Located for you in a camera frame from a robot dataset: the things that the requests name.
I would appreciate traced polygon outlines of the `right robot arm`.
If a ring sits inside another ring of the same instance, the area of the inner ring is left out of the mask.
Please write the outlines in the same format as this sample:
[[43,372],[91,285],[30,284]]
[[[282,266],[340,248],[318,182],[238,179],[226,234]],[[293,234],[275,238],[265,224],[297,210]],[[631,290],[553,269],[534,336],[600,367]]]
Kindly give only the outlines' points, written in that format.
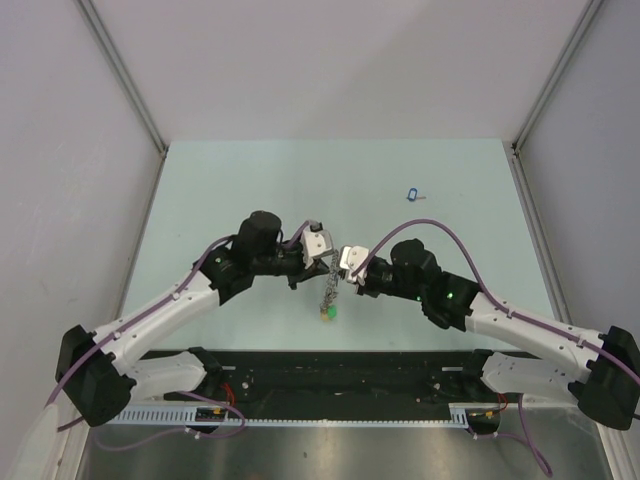
[[494,392],[534,395],[575,405],[605,427],[632,426],[639,406],[639,347],[630,332],[617,326],[600,332],[521,312],[478,282],[443,270],[417,239],[396,244],[389,260],[346,246],[339,267],[359,295],[417,301],[442,329],[484,335],[524,352],[522,358],[474,353],[461,376],[469,399],[484,401]]

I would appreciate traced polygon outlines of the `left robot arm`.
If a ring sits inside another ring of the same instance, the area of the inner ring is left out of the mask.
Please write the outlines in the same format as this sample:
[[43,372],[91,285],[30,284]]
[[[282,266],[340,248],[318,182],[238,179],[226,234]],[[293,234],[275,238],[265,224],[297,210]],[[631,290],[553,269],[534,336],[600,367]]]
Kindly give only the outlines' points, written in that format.
[[56,385],[47,402],[65,394],[82,419],[100,426],[130,403],[167,393],[193,393],[207,400],[221,387],[221,368],[201,347],[164,358],[147,353],[188,322],[223,306],[261,276],[284,277],[290,289],[326,275],[325,258],[334,251],[328,230],[305,221],[281,238],[282,222],[255,211],[239,231],[208,246],[186,276],[136,312],[92,331],[77,325],[62,339]]

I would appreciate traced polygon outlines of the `metal disc keyring holder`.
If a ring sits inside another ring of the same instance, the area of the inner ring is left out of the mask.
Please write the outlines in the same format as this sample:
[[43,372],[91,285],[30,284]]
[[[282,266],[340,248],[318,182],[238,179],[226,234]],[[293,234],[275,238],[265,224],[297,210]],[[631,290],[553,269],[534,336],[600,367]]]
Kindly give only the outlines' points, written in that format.
[[322,301],[320,303],[320,311],[321,312],[326,312],[327,309],[334,305],[334,302],[337,298],[338,295],[338,283],[339,282],[333,282],[331,280],[331,274],[333,272],[341,272],[341,268],[340,268],[340,252],[338,250],[335,250],[333,252],[333,255],[331,257],[331,263],[330,263],[330,273],[327,275],[327,279],[325,282],[325,289],[324,289],[324,294],[323,294],[323,298]]

